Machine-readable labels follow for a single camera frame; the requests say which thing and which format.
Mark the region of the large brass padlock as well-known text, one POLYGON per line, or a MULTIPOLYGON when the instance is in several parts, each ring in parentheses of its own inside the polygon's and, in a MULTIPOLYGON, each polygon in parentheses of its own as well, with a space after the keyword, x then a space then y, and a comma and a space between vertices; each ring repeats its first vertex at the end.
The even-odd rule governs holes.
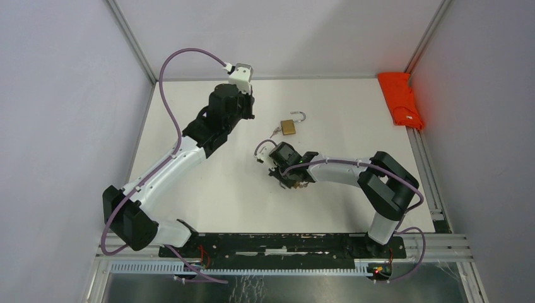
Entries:
POLYGON ((291 111, 290 114, 298 117, 280 121, 279 126, 283 136, 296 134, 296 124, 305 121, 307 118, 306 113, 302 111, 291 111))

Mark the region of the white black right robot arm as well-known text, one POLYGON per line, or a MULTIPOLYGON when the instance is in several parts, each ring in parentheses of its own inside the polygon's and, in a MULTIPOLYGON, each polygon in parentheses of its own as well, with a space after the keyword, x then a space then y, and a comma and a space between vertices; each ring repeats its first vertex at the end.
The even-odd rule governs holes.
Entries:
POLYGON ((260 148, 255 157, 285 188, 331 182, 361 189, 375 211, 364 241, 366 253, 373 258, 389 250, 394 232, 415 208, 413 198, 419 198, 419 205, 424 201, 416 178, 384 151, 369 158, 344 159, 317 151, 300 154, 289 143, 281 142, 272 149, 260 148))

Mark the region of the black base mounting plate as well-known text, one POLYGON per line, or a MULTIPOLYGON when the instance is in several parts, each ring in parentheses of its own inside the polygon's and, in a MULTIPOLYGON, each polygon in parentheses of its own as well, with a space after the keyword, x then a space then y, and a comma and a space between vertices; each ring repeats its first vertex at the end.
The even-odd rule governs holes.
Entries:
POLYGON ((195 233, 180 248, 162 247, 161 258, 198 259, 210 270, 353 269, 356 259, 406 258, 402 237, 377 245, 363 233, 195 233))

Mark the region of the aluminium corner frame post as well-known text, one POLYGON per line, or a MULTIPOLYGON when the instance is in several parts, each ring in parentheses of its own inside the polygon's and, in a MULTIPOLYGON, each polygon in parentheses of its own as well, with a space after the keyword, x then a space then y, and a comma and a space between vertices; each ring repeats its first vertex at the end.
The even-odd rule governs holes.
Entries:
POLYGON ((442 20, 445 18, 448 10, 455 3, 454 0, 442 0, 434 13, 431 21, 429 22, 426 30, 424 31, 422 38, 418 42, 418 45, 413 52, 407 66, 404 69, 405 73, 413 74, 416 70, 418 63, 421 61, 428 46, 430 45, 435 32, 438 30, 442 20))

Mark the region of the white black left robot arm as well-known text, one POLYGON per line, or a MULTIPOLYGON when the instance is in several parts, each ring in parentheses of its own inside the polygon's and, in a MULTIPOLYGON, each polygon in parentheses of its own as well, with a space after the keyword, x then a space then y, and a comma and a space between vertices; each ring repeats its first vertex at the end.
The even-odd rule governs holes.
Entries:
POLYGON ((181 132, 177 143, 137 180, 122 188, 109 186, 102 194, 105 231, 140 251, 150 244, 171 245, 183 257, 193 256, 198 240, 182 220, 158 218, 157 202, 188 171, 207 160, 228 140, 242 119, 253 119, 254 97, 235 84, 217 85, 207 106, 181 132))

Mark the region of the silver key bunch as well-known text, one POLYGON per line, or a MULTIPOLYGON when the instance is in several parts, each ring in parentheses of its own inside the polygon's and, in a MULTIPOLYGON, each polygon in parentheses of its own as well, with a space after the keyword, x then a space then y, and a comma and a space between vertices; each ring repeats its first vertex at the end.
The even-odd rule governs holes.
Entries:
POLYGON ((272 134, 270 135, 269 139, 273 139, 276 135, 278 134, 281 134, 282 133, 282 128, 279 126, 279 127, 276 127, 272 134))

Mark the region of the orange folded cloth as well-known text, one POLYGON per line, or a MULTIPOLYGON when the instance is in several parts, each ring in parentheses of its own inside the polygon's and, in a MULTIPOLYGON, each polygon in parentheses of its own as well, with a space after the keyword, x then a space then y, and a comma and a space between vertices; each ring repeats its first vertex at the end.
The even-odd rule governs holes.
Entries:
POLYGON ((386 72, 379 73, 377 79, 393 123, 422 131, 425 123, 416 107, 410 76, 409 73, 386 72))

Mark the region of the aluminium front frame rail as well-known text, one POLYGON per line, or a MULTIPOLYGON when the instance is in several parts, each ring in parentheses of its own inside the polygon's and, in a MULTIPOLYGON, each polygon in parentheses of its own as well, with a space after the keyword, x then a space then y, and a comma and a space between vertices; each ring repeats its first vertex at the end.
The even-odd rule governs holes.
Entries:
POLYGON ((466 236, 406 234, 404 259, 354 259, 286 247, 225 254, 196 276, 158 248, 98 255, 83 302, 487 302, 466 236))

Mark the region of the left aluminium corner post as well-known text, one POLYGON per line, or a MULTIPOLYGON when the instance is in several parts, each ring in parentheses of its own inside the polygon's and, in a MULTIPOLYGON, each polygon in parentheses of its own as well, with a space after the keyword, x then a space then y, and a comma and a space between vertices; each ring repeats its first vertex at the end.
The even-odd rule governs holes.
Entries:
POLYGON ((116 22, 116 25, 119 27, 119 30, 124 36, 142 72, 144 73, 148 81, 152 85, 155 85, 157 82, 157 77, 154 71, 152 70, 138 40, 136 39, 135 34, 133 33, 131 27, 129 26, 126 20, 126 17, 124 16, 119 6, 119 3, 116 0, 104 0, 104 3, 109 8, 112 14, 112 17, 114 21, 116 22))

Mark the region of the small brass padlock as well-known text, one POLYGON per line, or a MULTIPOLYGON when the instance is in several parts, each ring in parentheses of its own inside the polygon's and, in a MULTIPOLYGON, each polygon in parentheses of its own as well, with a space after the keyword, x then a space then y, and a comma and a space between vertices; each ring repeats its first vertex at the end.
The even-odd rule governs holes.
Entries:
POLYGON ((297 182, 293 180, 279 182, 279 185, 283 189, 301 189, 301 188, 306 188, 308 184, 309 184, 308 182, 297 182))

